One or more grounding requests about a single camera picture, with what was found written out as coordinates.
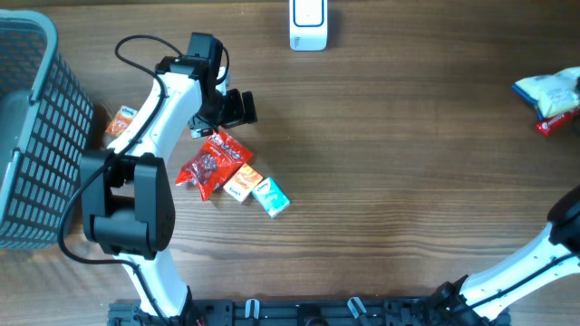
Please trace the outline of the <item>red snack bag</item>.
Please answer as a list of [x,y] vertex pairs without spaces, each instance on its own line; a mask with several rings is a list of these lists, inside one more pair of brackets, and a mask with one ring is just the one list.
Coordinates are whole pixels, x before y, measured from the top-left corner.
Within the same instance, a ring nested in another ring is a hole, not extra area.
[[208,201],[252,157],[249,149],[220,130],[208,136],[198,153],[181,167],[175,184],[192,183],[201,199]]

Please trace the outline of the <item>orange tissue pack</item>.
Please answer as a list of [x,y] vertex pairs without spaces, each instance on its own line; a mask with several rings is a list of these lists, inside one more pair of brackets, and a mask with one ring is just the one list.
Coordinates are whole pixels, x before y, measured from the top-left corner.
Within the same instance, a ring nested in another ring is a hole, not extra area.
[[119,137],[132,123],[137,111],[127,106],[121,106],[105,132],[115,138]]
[[243,203],[262,180],[262,175],[244,164],[224,185],[224,190],[236,201]]

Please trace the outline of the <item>teal tissue pack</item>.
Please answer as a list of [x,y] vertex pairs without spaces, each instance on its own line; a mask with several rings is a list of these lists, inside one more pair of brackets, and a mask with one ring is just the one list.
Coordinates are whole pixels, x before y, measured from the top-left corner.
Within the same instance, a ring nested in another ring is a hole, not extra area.
[[252,190],[252,194],[271,218],[275,218],[290,205],[289,198],[271,177],[259,183]]

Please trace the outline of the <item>red candy bar wrapper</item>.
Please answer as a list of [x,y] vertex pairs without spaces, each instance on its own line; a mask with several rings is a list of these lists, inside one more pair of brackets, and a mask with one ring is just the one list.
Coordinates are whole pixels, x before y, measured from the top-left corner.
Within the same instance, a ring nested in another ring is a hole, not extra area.
[[557,129],[561,128],[567,123],[570,123],[573,120],[573,118],[576,118],[578,116],[579,116],[578,108],[564,113],[560,113],[558,115],[555,115],[554,117],[539,121],[535,125],[535,130],[541,135],[549,137]]

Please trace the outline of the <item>cream snack pouch blue seal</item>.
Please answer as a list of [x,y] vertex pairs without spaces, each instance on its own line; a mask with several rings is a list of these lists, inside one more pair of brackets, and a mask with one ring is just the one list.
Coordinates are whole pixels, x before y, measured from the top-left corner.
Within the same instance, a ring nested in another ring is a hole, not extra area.
[[512,90],[536,110],[538,120],[552,118],[579,106],[579,67],[521,79]]

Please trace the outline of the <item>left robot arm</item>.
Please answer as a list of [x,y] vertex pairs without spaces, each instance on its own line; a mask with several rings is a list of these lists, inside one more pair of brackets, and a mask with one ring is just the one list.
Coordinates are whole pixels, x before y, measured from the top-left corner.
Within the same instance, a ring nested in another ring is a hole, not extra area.
[[166,164],[184,127],[194,137],[254,123],[251,92],[229,89],[226,47],[193,33],[186,52],[150,71],[150,95],[131,125],[108,148],[81,159],[82,223],[86,238],[121,264],[139,293],[108,311],[110,325],[204,325],[191,290],[168,249],[176,211]]

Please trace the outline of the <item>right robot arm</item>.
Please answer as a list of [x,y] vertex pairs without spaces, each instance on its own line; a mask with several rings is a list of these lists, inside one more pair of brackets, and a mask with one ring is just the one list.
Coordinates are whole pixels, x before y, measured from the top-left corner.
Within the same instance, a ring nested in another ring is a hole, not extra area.
[[547,214],[537,237],[495,266],[444,283],[427,301],[427,325],[499,325],[508,306],[560,278],[579,273],[579,188]]

